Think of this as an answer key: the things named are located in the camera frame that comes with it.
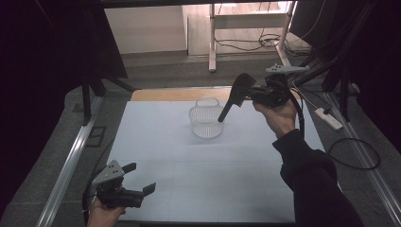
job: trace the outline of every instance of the wooden board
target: wooden board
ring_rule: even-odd
[[[131,101],[196,101],[202,96],[214,96],[218,100],[228,100],[231,87],[221,88],[177,88],[146,89],[132,94]]]

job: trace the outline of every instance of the white paper sheet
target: white paper sheet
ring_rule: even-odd
[[[191,131],[194,101],[128,102],[108,163],[137,169],[125,175],[129,190],[156,183],[140,209],[121,219],[183,222],[293,222],[292,191],[280,177],[274,133],[251,101],[233,106],[224,132],[204,140]],[[308,110],[305,140],[323,150]]]

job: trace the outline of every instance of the power strip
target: power strip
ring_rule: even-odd
[[[324,109],[319,108],[315,111],[315,114],[325,121],[333,130],[337,131],[342,128],[342,124],[336,120],[330,113],[324,114]]]

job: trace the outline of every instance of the basket handle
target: basket handle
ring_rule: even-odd
[[[215,98],[214,96],[202,96],[200,99],[197,100],[197,102],[195,103],[195,105],[196,105],[196,106],[200,106],[200,105],[198,105],[198,102],[199,102],[199,101],[204,101],[204,100],[207,100],[207,99],[214,99],[214,100],[218,103],[218,104],[216,104],[215,106],[219,106],[219,105],[220,105],[220,103],[218,102],[218,99]]]

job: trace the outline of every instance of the gray carpet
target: gray carpet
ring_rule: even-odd
[[[263,72],[266,67],[279,62],[275,54],[265,57],[259,56],[256,59],[254,57],[251,59],[241,58],[227,59],[227,61],[221,58],[218,61],[218,71],[215,74],[209,74],[207,62],[199,60],[186,63],[128,65],[129,79],[122,80],[139,88],[229,86],[233,84],[236,76],[246,72],[255,77],[259,84],[262,84],[264,81]],[[290,61],[293,65],[297,65],[302,59],[290,59]],[[313,79],[305,85],[305,88],[319,91],[320,82],[321,79]],[[81,194],[93,165],[101,152],[115,137],[125,104],[131,99],[131,93],[107,80],[104,80],[104,83],[108,92],[101,104],[93,137],[88,140],[87,146],[82,152],[52,226],[84,226],[80,207]],[[324,105],[317,97],[308,93],[305,95],[316,105]],[[37,222],[78,134],[83,120],[81,102],[79,88],[66,96],[65,109],[58,126],[50,137],[37,164],[32,168],[8,206],[1,219],[0,226],[34,226]],[[366,117],[354,97],[350,98],[349,114],[359,136],[380,151],[383,159],[380,171],[391,185],[392,191],[401,200],[401,183],[398,180],[401,172],[399,153]],[[342,131],[331,130],[315,114],[312,113],[311,115],[326,149],[336,140],[344,137]],[[102,131],[104,131],[103,137],[96,136]],[[351,164],[358,164],[354,152],[347,143],[338,146],[335,155]],[[102,157],[100,162],[102,165],[106,163],[107,156],[108,151]],[[355,205],[366,226],[394,226],[365,172],[352,170],[341,165],[338,165],[338,172],[340,186],[344,194]]]

